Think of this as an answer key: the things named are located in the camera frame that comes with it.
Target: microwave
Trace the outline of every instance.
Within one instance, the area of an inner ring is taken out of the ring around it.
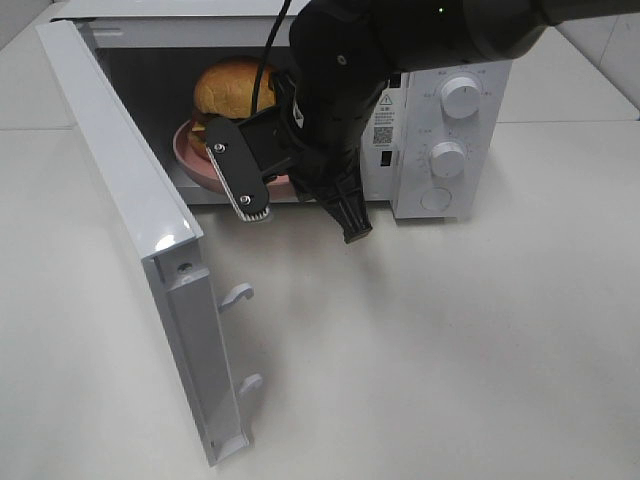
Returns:
[[[288,30],[304,3],[293,3],[276,36],[269,61],[279,69],[292,66]],[[38,27],[98,184],[140,259],[211,465],[249,443],[238,399],[262,379],[233,381],[220,320],[253,290],[245,282],[214,292],[188,205],[227,200],[180,166],[172,139],[190,118],[202,71],[229,56],[259,56],[279,6],[71,0]],[[467,218],[510,68],[393,75],[361,141],[365,198],[388,202],[398,219]]]

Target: table surface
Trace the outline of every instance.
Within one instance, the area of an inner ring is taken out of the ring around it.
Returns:
[[[396,222],[378,205],[370,237],[345,246],[312,205],[257,226],[196,209],[216,288],[256,289],[224,316],[233,374],[266,380],[242,405],[254,444],[209,469],[37,38],[7,48],[0,79],[9,61],[40,71],[43,108],[8,98],[24,85],[0,95],[0,478],[637,479],[628,108],[498,125],[467,222]]]

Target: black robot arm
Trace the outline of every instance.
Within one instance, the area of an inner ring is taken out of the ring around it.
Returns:
[[[241,218],[264,218],[264,184],[287,173],[351,242],[371,230],[359,145],[392,73],[518,58],[549,25],[636,11],[640,0],[311,0],[289,33],[298,78],[272,79],[276,107],[210,122],[211,160]]]

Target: pink plate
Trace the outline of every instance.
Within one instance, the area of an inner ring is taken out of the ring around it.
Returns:
[[[176,158],[191,180],[207,190],[224,195],[222,183],[220,183],[218,174],[213,169],[211,162],[198,155],[189,145],[187,138],[189,123],[189,121],[183,123],[173,136],[173,151],[176,154]],[[269,189],[271,200],[295,198],[296,196],[293,186],[289,182],[289,177],[286,175],[280,175],[269,183],[267,188]]]

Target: white knob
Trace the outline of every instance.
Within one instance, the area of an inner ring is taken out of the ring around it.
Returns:
[[[464,170],[466,155],[456,142],[442,142],[431,149],[429,161],[436,177],[451,178]]]
[[[452,78],[440,92],[442,107],[451,118],[467,118],[480,108],[480,85],[473,78]]]

